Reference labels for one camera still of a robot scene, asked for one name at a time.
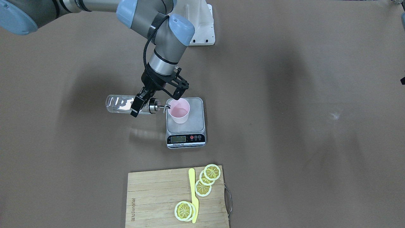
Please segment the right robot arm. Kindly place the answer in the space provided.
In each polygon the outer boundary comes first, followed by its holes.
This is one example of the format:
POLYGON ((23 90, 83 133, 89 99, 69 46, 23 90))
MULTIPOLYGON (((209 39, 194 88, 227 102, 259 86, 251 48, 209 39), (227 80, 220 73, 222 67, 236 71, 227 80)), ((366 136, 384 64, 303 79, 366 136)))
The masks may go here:
POLYGON ((30 35, 61 19, 115 17, 116 24, 146 39, 143 47, 142 101, 162 91, 179 99, 189 88, 176 70, 194 35, 194 26, 174 13, 177 0, 2 0, 1 28, 30 35))

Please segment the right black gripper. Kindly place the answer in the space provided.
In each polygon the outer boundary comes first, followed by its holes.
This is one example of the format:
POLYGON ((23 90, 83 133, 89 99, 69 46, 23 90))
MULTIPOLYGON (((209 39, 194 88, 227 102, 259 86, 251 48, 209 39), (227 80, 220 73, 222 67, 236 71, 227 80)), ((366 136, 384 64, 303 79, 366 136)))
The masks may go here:
POLYGON ((152 98, 156 91, 163 91, 171 98, 179 100, 184 92, 189 88, 189 83, 180 75, 181 68, 175 67, 170 75, 162 75, 154 71, 150 66, 146 67, 141 77, 144 87, 141 90, 141 99, 149 100, 152 98), (175 87, 175 91, 171 94, 166 85, 175 87))

